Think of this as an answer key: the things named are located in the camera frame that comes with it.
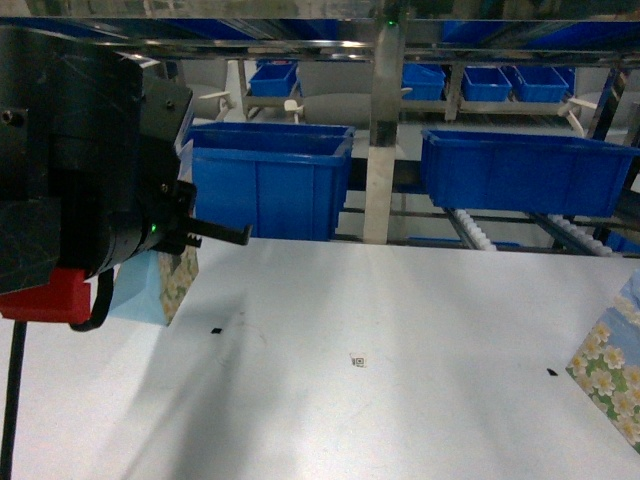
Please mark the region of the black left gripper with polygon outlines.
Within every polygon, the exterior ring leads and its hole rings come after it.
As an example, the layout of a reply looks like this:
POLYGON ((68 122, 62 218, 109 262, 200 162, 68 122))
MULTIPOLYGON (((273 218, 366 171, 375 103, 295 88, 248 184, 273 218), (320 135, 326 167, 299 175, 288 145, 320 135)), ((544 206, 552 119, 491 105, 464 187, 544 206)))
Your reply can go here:
POLYGON ((193 94, 133 60, 61 35, 1 30, 1 290, 55 268, 99 275, 142 252, 181 255, 242 230, 193 217, 179 177, 193 94))

